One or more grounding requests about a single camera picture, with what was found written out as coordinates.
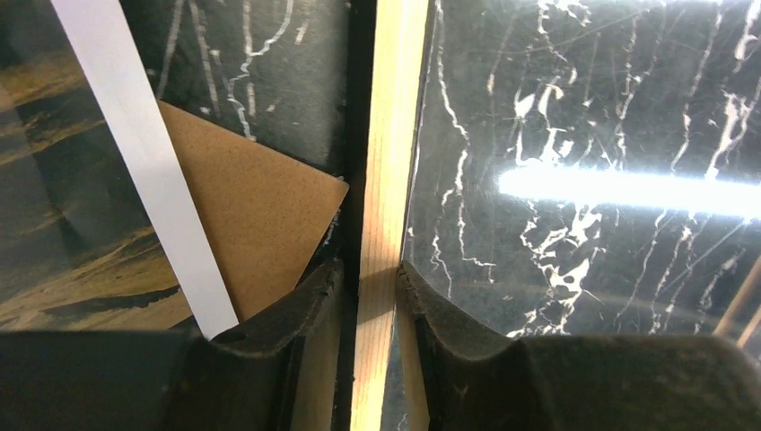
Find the black marble panel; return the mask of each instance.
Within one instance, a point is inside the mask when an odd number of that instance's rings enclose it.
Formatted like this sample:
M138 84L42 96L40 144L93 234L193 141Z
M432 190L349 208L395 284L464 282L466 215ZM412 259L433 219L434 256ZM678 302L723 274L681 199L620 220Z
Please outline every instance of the black marble panel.
M189 315L50 2L0 2L0 329Z
M711 333L761 255L761 2L434 2L407 259L508 337Z
M124 0L157 98L343 174L344 0Z

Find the brown cardboard piece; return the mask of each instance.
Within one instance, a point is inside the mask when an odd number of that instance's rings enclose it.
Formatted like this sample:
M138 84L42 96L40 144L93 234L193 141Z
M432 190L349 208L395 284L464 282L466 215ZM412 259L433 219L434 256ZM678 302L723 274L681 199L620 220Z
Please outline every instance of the brown cardboard piece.
M348 186L159 102L241 321L293 290Z

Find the white plastic strip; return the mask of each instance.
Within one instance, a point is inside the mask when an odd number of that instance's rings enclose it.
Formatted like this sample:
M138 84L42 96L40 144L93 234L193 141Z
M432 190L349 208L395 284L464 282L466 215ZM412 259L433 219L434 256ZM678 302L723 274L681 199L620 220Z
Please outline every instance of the white plastic strip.
M207 338L238 324L118 0L51 0Z

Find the black marble surface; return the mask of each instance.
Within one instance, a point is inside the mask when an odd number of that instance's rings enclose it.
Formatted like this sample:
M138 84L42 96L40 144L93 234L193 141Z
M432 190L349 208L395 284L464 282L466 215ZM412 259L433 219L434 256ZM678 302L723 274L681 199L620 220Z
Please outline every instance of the black marble surface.
M761 255L761 214L724 214L759 200L761 2L434 2L406 258L508 337L711 333ZM400 383L394 347L383 429Z
M121 4L157 98L342 175L347 2Z

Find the gold-streaked marble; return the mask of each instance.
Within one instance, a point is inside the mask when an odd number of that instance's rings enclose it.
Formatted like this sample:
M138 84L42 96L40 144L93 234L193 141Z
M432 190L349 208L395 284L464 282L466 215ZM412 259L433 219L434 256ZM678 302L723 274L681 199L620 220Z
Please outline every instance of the gold-streaked marble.
M28 63L0 70L0 82L10 96L0 98L0 110L87 86L76 56L70 50L44 53Z
M154 330L186 319L49 2L0 3L0 15L35 28L0 34L0 330Z

